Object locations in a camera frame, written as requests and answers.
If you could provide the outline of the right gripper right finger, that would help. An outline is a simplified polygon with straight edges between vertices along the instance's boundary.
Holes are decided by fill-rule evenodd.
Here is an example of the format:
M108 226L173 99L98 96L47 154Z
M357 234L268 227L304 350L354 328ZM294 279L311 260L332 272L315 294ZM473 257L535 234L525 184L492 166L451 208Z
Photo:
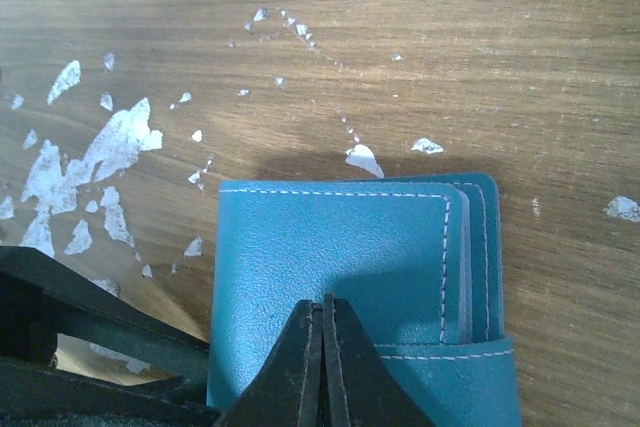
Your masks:
M326 426L432 426L396 382L349 302L323 301L323 416Z

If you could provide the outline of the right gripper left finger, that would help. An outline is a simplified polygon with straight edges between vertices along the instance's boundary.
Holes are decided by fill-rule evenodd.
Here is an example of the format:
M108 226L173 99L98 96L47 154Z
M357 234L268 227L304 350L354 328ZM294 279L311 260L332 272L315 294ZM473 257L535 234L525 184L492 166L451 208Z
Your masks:
M300 301L254 380L218 426L324 424L323 308Z

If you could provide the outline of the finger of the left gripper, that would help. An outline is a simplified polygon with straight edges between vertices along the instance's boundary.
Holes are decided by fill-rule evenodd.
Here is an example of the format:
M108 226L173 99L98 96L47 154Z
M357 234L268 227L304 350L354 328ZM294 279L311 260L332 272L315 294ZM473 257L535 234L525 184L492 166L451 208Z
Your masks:
M206 385L208 343L137 310L37 249L3 246L1 273L26 285L56 332Z
M213 426L220 411L174 377L133 386L14 359L1 361L3 426Z

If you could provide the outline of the blue card holder wallet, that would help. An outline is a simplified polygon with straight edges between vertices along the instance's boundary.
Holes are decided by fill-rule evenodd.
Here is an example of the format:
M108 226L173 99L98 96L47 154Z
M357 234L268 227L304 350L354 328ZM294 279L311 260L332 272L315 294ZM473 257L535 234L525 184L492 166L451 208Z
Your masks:
M499 191L486 174L225 181L207 402L229 408L295 304L332 293L437 425L517 426L502 274Z

